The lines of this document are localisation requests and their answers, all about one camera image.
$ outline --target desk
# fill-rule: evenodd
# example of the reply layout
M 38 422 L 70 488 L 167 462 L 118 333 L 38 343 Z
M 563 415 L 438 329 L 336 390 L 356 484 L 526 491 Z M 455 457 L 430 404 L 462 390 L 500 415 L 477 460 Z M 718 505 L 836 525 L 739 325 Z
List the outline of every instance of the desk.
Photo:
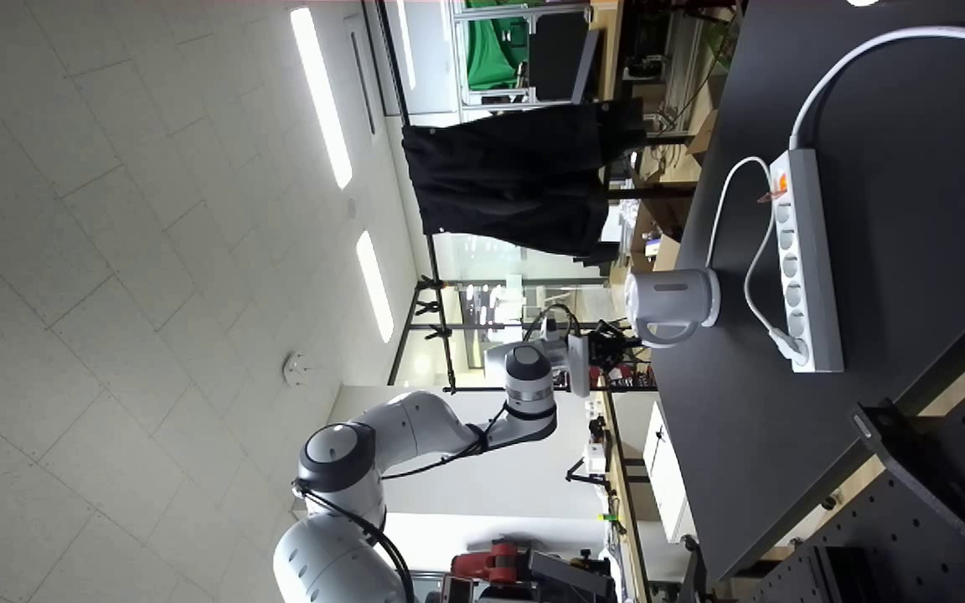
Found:
M 807 87 L 855 44 L 909 24 L 965 24 L 965 4 L 749 4 L 678 263 L 703 260 L 724 172 L 745 155 L 778 156 Z M 711 579 L 754 563 L 869 460 L 850 404 L 918 410 L 965 364 L 965 44 L 886 48 L 816 106 L 807 141 L 846 373 L 786 375 L 739 298 L 767 224 L 749 175 L 720 224 L 718 329 L 654 355 Z M 754 295 L 781 318 L 774 250 L 764 257 Z

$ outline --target wall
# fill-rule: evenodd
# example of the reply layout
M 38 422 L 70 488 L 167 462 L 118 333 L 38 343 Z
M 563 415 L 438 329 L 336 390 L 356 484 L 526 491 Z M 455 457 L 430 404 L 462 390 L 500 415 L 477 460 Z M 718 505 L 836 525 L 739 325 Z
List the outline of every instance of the wall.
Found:
M 352 419 L 393 394 L 396 390 L 343 390 L 333 419 Z M 502 402 L 492 393 L 445 397 L 466 422 L 487 422 Z M 559 430 L 545 441 L 388 483 L 388 537 L 403 547 L 411 568 L 445 568 L 455 551 L 496 537 L 545 544 L 559 551 L 598 549 L 598 491 L 563 483 L 563 473 L 587 444 L 587 404 L 559 394 L 555 410 Z

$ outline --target white power strip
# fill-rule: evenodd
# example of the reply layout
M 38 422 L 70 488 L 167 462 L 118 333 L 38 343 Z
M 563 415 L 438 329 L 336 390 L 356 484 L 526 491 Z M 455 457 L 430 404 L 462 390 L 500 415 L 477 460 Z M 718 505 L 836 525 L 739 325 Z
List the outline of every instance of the white power strip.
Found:
M 816 155 L 783 151 L 770 163 L 781 295 L 792 373 L 845 373 L 841 323 L 830 287 L 830 257 L 822 212 Z

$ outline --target black tabletop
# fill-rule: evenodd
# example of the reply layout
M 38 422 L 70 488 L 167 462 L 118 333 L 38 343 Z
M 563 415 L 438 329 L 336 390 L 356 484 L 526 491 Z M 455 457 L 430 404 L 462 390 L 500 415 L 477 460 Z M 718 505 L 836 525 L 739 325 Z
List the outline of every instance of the black tabletop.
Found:
M 700 263 L 718 191 L 745 155 L 774 161 L 812 85 L 860 40 L 965 24 L 965 0 L 754 0 L 728 77 L 679 263 Z M 739 175 L 718 242 L 720 323 L 657 352 L 711 576 L 758 559 L 860 460 L 850 404 L 926 404 L 965 364 L 965 44 L 918 40 L 850 65 L 804 128 L 816 147 L 845 375 L 792 375 L 739 298 L 767 224 Z M 754 295 L 781 323 L 774 248 Z

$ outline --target white robotic arm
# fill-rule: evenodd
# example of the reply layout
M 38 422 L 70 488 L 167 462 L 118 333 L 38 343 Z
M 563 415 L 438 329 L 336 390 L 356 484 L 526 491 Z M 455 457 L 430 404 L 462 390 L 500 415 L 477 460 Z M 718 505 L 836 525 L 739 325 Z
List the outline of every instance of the white robotic arm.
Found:
M 505 404 L 489 426 L 462 426 L 430 393 L 378 404 L 356 422 L 318 430 L 298 460 L 294 491 L 307 515 L 275 549 L 275 579 L 289 603 L 403 603 L 405 579 L 371 549 L 385 538 L 383 474 L 407 460 L 445 451 L 445 460 L 535 441 L 555 430 L 548 344 L 510 344 Z

